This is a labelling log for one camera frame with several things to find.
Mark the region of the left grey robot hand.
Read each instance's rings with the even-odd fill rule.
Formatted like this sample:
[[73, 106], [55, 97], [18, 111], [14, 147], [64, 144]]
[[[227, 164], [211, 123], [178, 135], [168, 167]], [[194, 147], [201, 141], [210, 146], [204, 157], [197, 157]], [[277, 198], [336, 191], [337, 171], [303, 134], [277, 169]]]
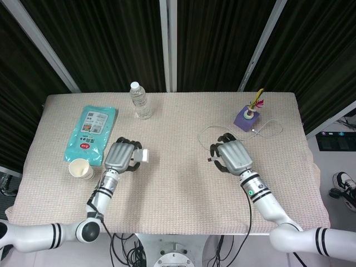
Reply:
[[130, 165], [135, 149], [141, 149], [142, 145], [138, 141], [130, 141], [124, 137], [119, 137], [109, 149], [104, 165], [106, 170], [115, 170], [118, 174], [126, 171], [134, 172], [140, 167], [140, 163]]

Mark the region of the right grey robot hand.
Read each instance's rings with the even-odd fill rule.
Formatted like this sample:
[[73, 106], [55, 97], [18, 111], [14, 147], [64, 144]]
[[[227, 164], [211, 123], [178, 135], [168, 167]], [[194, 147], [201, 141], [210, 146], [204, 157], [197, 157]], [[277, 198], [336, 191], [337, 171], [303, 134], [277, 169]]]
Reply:
[[219, 136], [217, 141], [210, 145], [210, 161], [219, 171], [240, 176], [251, 169], [253, 161], [241, 141], [231, 133]]

